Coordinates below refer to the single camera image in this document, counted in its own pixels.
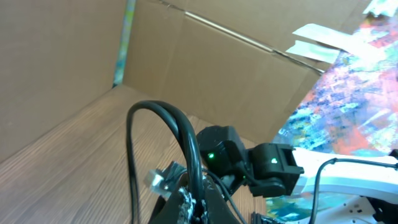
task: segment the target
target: cardboard flap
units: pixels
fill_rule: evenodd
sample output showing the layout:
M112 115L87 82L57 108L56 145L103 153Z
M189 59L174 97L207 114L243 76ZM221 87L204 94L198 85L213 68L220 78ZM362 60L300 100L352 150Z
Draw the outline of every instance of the cardboard flap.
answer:
M126 1L0 3L0 162L112 88Z
M147 0L138 0L136 9L123 82L160 97L184 12Z
M186 18L162 97L210 122L228 125L272 55Z
M306 24L319 24L352 34L364 20L363 10L370 0L189 0L187 10L239 31L280 51L294 45L292 32ZM311 65L317 62L298 55L293 57ZM330 65L319 63L320 69Z

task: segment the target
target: wood-grain floor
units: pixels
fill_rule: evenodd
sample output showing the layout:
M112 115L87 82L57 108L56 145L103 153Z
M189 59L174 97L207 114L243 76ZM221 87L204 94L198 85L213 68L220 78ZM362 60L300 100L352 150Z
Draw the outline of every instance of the wood-grain floor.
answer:
M128 223L129 186L125 119L129 107L148 99L119 86L0 164L0 223ZM188 116L196 132L211 125ZM134 117L139 181L149 169L185 164L172 133L155 114ZM254 144L244 140L247 147ZM147 223L157 195L139 186L141 220ZM249 220L264 213L263 198L241 187L233 198Z

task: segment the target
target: wire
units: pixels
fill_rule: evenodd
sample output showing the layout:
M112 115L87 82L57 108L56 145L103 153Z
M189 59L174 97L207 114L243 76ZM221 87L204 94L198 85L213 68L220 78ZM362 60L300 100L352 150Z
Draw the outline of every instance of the wire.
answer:
M327 166L328 164L335 164L336 162L352 162L352 163L358 163L358 164L366 164L366 165L372 165L372 166L381 166L381 167L398 169L398 164L386 164L386 163L381 163L381 162L363 161L363 160L359 160L359 159L337 159L337 158L334 158L334 159L330 159L330 160L324 162L319 167L317 175L315 177L315 188L313 191L312 211L311 211L311 217L310 217L309 224L314 224L315 219L317 217L321 172L325 168L325 166Z
M233 210L235 211L235 214L239 217L240 221L243 224L248 224L246 222L246 220L243 218L243 216L242 216L241 212L239 211L239 209L237 208L237 206L235 205L234 201L232 200L223 181L216 174L212 173L210 170L203 169L203 171L205 171L211 178L213 178L213 180L221 187L221 190L223 191L224 196L229 200Z
M174 136L176 137L180 147L182 148L183 152L185 151L185 158L187 160L188 170L191 170L193 174L199 172L201 174L201 161L196 154L199 154L195 133L193 132L192 125L190 124L188 118L177 108L168 105L164 102L159 101L140 101L134 104L129 111L127 112L126 118L126 149L127 149L127 163L129 168L129 181L130 181L130 194L131 194L131 223L134 223L134 213L137 214L137 221L140 223L139 218L139 191L138 191L138 183L137 183L137 174L136 174L136 167L134 163L134 153L133 153L133 144L132 144L132 121L134 113L139 109L147 109L151 110L156 113L162 120L166 123L166 125L170 128L173 132ZM202 177L200 176L200 180L197 181L196 176L190 177L190 186L194 186L195 184L203 183ZM193 196L201 196L204 195L204 186L196 186L194 188L190 188L192 190ZM202 212L202 206L199 207L198 212Z
M170 182L176 182L179 180L179 178L187 172L187 169L183 169L181 170L181 172L179 172L178 174L175 174L173 177L169 178L169 179L165 179L166 183L170 183Z
M241 165L241 164L236 164L236 168L242 172L242 174L248 179L250 180L250 182L254 185L260 186L261 183L256 180L251 174L249 174L249 172Z
M189 189L192 193L192 197L197 201L201 202L205 199L205 187L203 185L203 175L201 172L201 157L199 153L198 141L196 138L195 131L189 122L188 118L183 112L178 108L174 107L163 101L151 101L157 103L166 109L175 119L177 126L179 128L180 140L183 143L183 152L185 160L187 161L187 169L189 176ZM203 213L205 208L203 208L202 203L196 203L195 213L200 215Z

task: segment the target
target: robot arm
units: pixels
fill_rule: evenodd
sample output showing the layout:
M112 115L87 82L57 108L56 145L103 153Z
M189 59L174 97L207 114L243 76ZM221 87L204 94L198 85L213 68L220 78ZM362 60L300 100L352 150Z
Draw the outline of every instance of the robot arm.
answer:
M208 169L223 179L222 184L231 195L242 184L248 185L255 197L312 193L320 166L334 158L379 162L390 164L395 168L350 162L336 162L326 166L322 170L319 183L321 192L359 196L340 207L320 212L316 223L377 223L374 214L380 212L378 211L380 207L375 207L369 198L376 198L375 200L388 204L398 204L398 171L396 170L398 160L394 156L356 157L325 154L302 148L294 149L283 144L260 144L252 149L245 149L232 127L205 128L197 135L197 139L201 157ZM177 173L181 173L181 166L172 163L166 170L152 171L147 176L147 185L153 191L168 197L176 189L170 187L173 184L170 185L166 180L173 179ZM309 218L306 218L288 223L301 224L308 221Z

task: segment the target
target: cardboard box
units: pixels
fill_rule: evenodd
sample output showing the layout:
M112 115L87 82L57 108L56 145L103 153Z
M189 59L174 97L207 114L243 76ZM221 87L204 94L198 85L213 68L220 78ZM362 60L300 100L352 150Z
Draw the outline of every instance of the cardboard box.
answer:
M0 3L0 162L112 88L126 2Z
M270 141L329 65L283 55L316 23L353 33L369 1L138 0L124 84Z

